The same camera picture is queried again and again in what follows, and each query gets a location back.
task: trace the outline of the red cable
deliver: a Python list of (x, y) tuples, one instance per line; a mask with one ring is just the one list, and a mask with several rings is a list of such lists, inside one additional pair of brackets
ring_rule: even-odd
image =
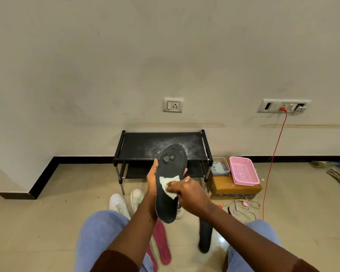
[(280, 132), (280, 135), (278, 137), (278, 140), (277, 140), (277, 144), (276, 144), (276, 148), (274, 149), (274, 152), (273, 152), (273, 155), (272, 155), (272, 160), (271, 160), (271, 165), (269, 167), (269, 171), (268, 171), (268, 176), (267, 176), (267, 181), (266, 181), (266, 189), (264, 190), (264, 198), (263, 198), (263, 203), (262, 203), (262, 219), (264, 220), (264, 201), (266, 199), (266, 193), (267, 193), (267, 186), (268, 186), (268, 178), (269, 178), (269, 174), (271, 173), (271, 168), (272, 168), (272, 163), (273, 163), (273, 159), (274, 159), (274, 155), (276, 153), (276, 150), (277, 150), (277, 146), (278, 146), (278, 142), (280, 141), (280, 138), (281, 138), (281, 134), (282, 134), (282, 130), (283, 130), (283, 127), (285, 126), (285, 123), (286, 123), (286, 119), (287, 119), (287, 110), (285, 108), (280, 108), (280, 110), (284, 111), (286, 116), (285, 116), (285, 121), (284, 123), (282, 124), (282, 128), (281, 128), (281, 132)]

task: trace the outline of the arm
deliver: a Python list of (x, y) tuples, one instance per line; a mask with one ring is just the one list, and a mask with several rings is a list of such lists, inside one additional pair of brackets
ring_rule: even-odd
[(291, 272), (299, 260), (213, 204), (196, 181), (170, 182), (167, 191), (178, 194), (185, 210), (208, 221), (255, 272)]
[(147, 175), (148, 190), (144, 199), (126, 227), (107, 248), (128, 256), (138, 268), (141, 268), (157, 221), (155, 211), (157, 166), (158, 161), (155, 159)]

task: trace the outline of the plastic container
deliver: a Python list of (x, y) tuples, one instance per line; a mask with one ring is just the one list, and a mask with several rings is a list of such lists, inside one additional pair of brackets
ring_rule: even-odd
[(254, 186), (260, 180), (252, 163), (252, 160), (245, 157), (230, 157), (233, 181), (237, 185)]
[(210, 168), (212, 175), (228, 175), (231, 169), (224, 157), (213, 157), (213, 166)]

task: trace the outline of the red insole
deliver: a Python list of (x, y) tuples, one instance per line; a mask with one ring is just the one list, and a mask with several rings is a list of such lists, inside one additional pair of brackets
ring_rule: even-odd
[(152, 261), (152, 266), (154, 267), (154, 272), (157, 272), (157, 262), (156, 262), (154, 256), (152, 255), (150, 245), (148, 246), (146, 253), (150, 255), (150, 258), (151, 258), (151, 261)]
[(168, 248), (168, 241), (166, 240), (165, 228), (162, 222), (158, 219), (152, 236), (155, 239), (157, 248), (159, 249), (160, 259), (164, 265), (168, 265), (171, 262), (171, 254)]

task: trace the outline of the pink basket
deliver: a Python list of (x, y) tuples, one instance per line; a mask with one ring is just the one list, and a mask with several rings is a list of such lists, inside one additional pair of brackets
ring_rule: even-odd
[(259, 184), (260, 180), (252, 160), (245, 157), (230, 157), (229, 164), (231, 166), (234, 184), (244, 186)]

